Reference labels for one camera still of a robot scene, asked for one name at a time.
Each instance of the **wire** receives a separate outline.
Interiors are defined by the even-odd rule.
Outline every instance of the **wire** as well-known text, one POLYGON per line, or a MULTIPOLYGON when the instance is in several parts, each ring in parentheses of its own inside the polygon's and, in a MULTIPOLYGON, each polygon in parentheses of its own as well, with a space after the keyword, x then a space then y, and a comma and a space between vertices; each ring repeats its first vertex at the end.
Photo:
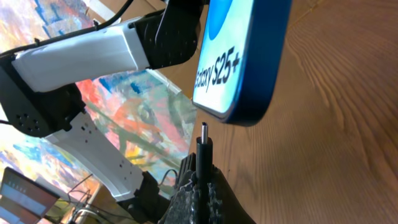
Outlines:
POLYGON ((70 191, 68 192, 68 199, 69 199, 69 203, 72 201, 70 199, 70 193, 74 192, 74 190, 82 183, 84 183, 84 181, 86 181, 87 179, 89 179, 90 177, 92 177, 93 174, 88 175, 86 178, 84 178, 82 181, 80 181, 78 184, 76 184, 72 189, 70 189, 70 191))
POLYGON ((5 51, 3 53, 0 54, 0 57, 4 56, 4 55, 8 55, 8 54, 15 54, 17 52, 23 51, 23 50, 29 50, 29 49, 34 49, 36 47, 41 47, 47 44, 52 44, 61 40, 66 40, 72 37, 77 37, 79 35, 83 35, 83 34, 88 34, 90 32, 94 32, 100 29, 104 29, 105 27, 108 27, 110 25, 112 25, 114 22, 116 22, 122 15, 124 12, 126 12, 126 9, 131 5, 131 3, 133 2, 133 0, 127 0, 126 3, 124 3, 124 5, 122 6, 122 8, 120 8, 120 10, 118 11, 118 13, 116 13, 112 18, 110 18, 108 21, 102 23, 102 24, 98 24, 97 22, 94 22, 94 26, 90 27, 90 28, 86 28, 86 29, 81 29, 78 31, 74 31, 74 32, 70 32, 68 34, 64 34, 58 37, 53 37, 51 39, 48 40, 43 40, 43 41, 39 41, 38 39, 35 39, 35 43, 34 44, 29 44, 29 45, 25 45, 25 46, 21 46, 21 47, 16 47, 14 49, 5 51))
POLYGON ((11 123, 10 123, 10 122, 8 122, 8 121, 5 121, 5 120, 0 120, 0 124, 8 124, 8 125, 11 125, 11 123))
POLYGON ((105 221, 107 221, 107 222, 109 222, 109 223, 113 223, 113 222, 109 221, 104 215, 100 214, 99 212, 92 211, 92 210, 89 209, 89 208, 81 208, 81 209, 79 209, 79 211, 77 211, 77 214, 79 214, 79 213, 81 213, 81 212, 88 212, 88 213, 90 213, 90 214, 93 214, 93 215, 95 215, 95 216, 98 216, 98 217, 102 218, 103 220, 105 220, 105 221))
POLYGON ((177 171, 176 171, 175 169, 169 169, 169 170, 166 171, 166 173, 164 174, 163 179, 162 179, 162 181, 160 182, 160 184, 159 184, 158 186, 160 186, 160 185, 163 184, 164 180, 165 180, 166 177, 167 177, 167 174, 169 174, 170 171, 173 171, 174 174, 175 174, 175 177, 178 177, 177 171))
POLYGON ((112 216, 114 216, 114 217, 125 218, 125 219, 128 219, 128 220, 135 221, 135 219, 133 219, 133 218, 125 217, 125 216, 122 216, 122 215, 117 215, 117 214, 110 213, 110 212, 108 212, 108 211, 106 211, 106 210, 103 210, 102 208, 99 208, 99 207, 97 207, 97 206, 95 206, 95 205, 93 205, 93 204, 90 204, 90 203, 86 203, 86 205, 88 205, 88 206, 90 206, 90 207, 93 207, 93 208, 96 208, 96 209, 98 209, 99 211, 104 212, 104 213, 107 213, 108 215, 112 215, 112 216))
POLYGON ((91 198, 91 194, 90 194, 90 189, 88 189, 83 196, 81 196, 81 198, 79 199, 79 203, 82 203, 81 201, 84 199, 84 197, 87 195, 85 202, 83 202, 83 205, 87 204, 87 202, 89 201, 89 199, 91 198))

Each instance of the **blue phone edge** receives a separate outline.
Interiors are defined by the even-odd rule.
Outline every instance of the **blue phone edge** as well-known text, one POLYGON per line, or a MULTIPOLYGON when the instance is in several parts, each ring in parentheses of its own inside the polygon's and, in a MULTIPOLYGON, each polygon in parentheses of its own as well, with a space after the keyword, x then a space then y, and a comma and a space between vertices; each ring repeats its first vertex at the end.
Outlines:
POLYGON ((243 72, 233 102, 225 113, 194 101, 193 105, 222 123, 252 126, 262 119, 274 92, 291 3, 292 0, 254 0, 243 72))

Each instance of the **monitor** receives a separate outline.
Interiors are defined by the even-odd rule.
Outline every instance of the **monitor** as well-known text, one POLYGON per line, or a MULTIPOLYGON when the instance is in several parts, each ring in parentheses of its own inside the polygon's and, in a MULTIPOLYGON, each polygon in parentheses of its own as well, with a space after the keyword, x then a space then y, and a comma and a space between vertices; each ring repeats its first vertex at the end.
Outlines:
POLYGON ((4 170, 0 195, 38 217, 43 217, 59 199, 57 194, 10 167, 4 170))
POLYGON ((35 224, 40 220, 39 216, 6 197, 0 199, 0 218, 10 224, 35 224))

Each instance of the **wooden table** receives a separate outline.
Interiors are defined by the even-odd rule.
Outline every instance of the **wooden table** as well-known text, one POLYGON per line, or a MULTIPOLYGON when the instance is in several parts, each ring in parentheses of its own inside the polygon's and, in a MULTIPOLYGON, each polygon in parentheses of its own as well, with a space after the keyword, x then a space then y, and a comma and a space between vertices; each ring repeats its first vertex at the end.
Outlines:
POLYGON ((262 121, 209 124, 257 223, 398 223, 398 1, 294 0, 262 121))

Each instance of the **phone screen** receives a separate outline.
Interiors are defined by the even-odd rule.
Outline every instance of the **phone screen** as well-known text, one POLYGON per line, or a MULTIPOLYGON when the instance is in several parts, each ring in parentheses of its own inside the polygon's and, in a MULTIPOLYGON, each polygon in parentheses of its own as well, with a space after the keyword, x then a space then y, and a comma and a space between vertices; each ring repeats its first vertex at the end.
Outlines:
POLYGON ((193 102, 219 114, 233 104, 244 72, 254 0, 211 0, 193 102))

